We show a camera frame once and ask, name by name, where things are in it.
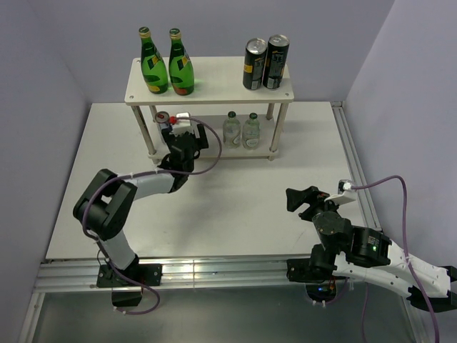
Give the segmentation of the green Perrier bottle front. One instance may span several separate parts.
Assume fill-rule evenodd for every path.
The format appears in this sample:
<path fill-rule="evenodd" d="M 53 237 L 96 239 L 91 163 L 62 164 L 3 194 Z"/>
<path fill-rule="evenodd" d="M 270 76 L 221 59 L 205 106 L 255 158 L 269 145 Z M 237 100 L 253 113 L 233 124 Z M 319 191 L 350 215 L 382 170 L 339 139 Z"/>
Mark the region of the green Perrier bottle front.
<path fill-rule="evenodd" d="M 190 95 L 194 91 L 194 68 L 181 40 L 178 28 L 169 30 L 171 52 L 169 57 L 169 76 L 174 91 L 180 96 Z"/>

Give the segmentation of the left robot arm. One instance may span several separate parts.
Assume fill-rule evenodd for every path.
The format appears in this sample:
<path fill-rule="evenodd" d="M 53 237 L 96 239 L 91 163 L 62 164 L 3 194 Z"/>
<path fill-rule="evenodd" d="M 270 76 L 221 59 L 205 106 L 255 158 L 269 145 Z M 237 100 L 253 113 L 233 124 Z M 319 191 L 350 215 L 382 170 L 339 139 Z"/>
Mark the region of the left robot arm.
<path fill-rule="evenodd" d="M 176 134 L 176 125 L 161 131 L 169 153 L 153 171 L 119 175 L 109 169 L 100 170 L 74 206 L 73 216 L 83 233 L 93 239 L 114 278 L 122 285 L 131 285 L 144 279 L 137 253 L 130 247 L 124 225 L 137 199 L 155 194 L 177 192 L 194 171 L 194 161 L 201 150 L 208 149 L 207 126 L 196 122 L 191 131 Z"/>

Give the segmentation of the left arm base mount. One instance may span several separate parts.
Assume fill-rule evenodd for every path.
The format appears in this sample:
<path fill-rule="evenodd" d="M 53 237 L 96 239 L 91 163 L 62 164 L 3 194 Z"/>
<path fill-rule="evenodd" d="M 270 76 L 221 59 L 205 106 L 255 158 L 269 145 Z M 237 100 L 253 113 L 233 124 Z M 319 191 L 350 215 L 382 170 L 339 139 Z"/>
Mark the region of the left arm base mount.
<path fill-rule="evenodd" d="M 111 289 L 111 303 L 118 308 L 137 307 L 146 291 L 145 286 L 157 287 L 161 283 L 161 264 L 138 264 L 129 270 L 115 271 L 102 264 L 96 280 L 96 288 Z"/>

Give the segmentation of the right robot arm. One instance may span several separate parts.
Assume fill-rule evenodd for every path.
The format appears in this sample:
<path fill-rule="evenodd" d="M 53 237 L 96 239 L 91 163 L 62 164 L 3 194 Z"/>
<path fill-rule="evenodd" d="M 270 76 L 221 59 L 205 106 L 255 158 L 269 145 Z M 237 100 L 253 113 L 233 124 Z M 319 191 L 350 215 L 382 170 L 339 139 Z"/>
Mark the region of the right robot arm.
<path fill-rule="evenodd" d="M 337 194 L 311 186 L 286 190 L 289 212 L 307 204 L 300 219 L 311 222 L 320 242 L 308 258 L 288 259 L 286 276 L 291 282 L 317 283 L 331 277 L 354 278 L 397 293 L 423 311 L 456 309 L 456 268 L 437 267 L 406 254 L 379 230 L 360 227 L 338 213 L 340 206 L 357 199 L 352 183 L 340 181 Z"/>

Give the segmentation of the blue silver can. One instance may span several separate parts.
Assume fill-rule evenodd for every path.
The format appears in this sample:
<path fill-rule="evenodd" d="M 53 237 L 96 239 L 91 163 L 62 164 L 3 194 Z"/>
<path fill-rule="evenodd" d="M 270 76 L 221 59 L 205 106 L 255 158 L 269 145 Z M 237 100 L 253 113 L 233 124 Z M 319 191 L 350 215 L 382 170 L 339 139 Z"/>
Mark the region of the blue silver can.
<path fill-rule="evenodd" d="M 154 121 L 156 122 L 158 131 L 161 135 L 161 140 L 167 144 L 172 132 L 172 125 L 170 122 L 170 115 L 166 111 L 158 111 L 154 114 Z"/>

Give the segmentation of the clear Chang bottle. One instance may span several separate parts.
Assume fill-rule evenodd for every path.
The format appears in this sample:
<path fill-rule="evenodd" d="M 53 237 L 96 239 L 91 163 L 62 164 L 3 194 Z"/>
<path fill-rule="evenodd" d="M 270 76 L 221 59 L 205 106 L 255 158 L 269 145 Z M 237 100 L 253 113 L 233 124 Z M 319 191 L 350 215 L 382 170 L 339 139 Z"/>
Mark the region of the clear Chang bottle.
<path fill-rule="evenodd" d="M 230 149 L 239 147 L 241 139 L 241 123 L 236 112 L 230 111 L 223 123 L 224 146 Z"/>
<path fill-rule="evenodd" d="M 243 124 L 242 144 L 245 149 L 256 149 L 260 141 L 260 122 L 257 113 L 250 113 Z"/>

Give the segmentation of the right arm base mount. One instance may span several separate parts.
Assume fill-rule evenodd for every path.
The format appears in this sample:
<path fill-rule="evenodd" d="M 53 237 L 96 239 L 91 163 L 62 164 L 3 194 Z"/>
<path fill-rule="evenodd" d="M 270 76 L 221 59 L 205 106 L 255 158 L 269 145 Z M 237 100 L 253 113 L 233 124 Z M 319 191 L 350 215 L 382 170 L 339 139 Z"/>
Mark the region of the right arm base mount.
<path fill-rule="evenodd" d="M 305 285 L 305 300 L 313 307 L 327 308 L 348 290 L 348 278 L 336 277 L 329 268 L 316 267 L 311 258 L 286 260 L 286 277 L 290 282 Z"/>

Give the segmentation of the green perrier bottle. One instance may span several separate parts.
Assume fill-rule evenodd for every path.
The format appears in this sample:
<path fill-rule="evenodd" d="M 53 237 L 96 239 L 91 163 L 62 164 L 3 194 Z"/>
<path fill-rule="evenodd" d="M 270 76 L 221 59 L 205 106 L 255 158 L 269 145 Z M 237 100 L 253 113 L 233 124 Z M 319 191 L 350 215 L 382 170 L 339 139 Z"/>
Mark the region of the green perrier bottle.
<path fill-rule="evenodd" d="M 153 43 L 147 26 L 139 28 L 139 36 L 141 39 L 141 73 L 146 86 L 153 94 L 163 94 L 169 87 L 164 60 Z"/>
<path fill-rule="evenodd" d="M 180 96 L 190 95 L 194 91 L 194 68 L 181 40 L 178 28 L 169 30 L 171 52 L 169 57 L 169 76 L 174 91 Z"/>

